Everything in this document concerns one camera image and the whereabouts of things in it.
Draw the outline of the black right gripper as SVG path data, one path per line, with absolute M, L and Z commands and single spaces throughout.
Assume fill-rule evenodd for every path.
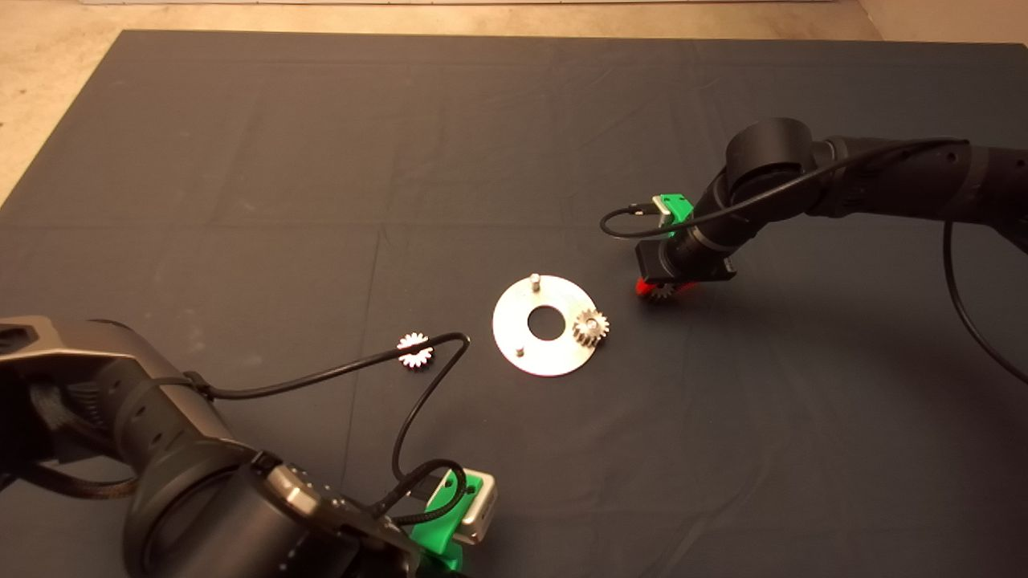
M 720 246 L 701 233 L 680 233 L 658 240 L 642 240 L 635 246 L 640 278 L 636 295 L 661 299 L 661 284 L 680 284 L 676 296 L 701 283 L 728 281 L 737 274 L 731 263 L 733 246 Z

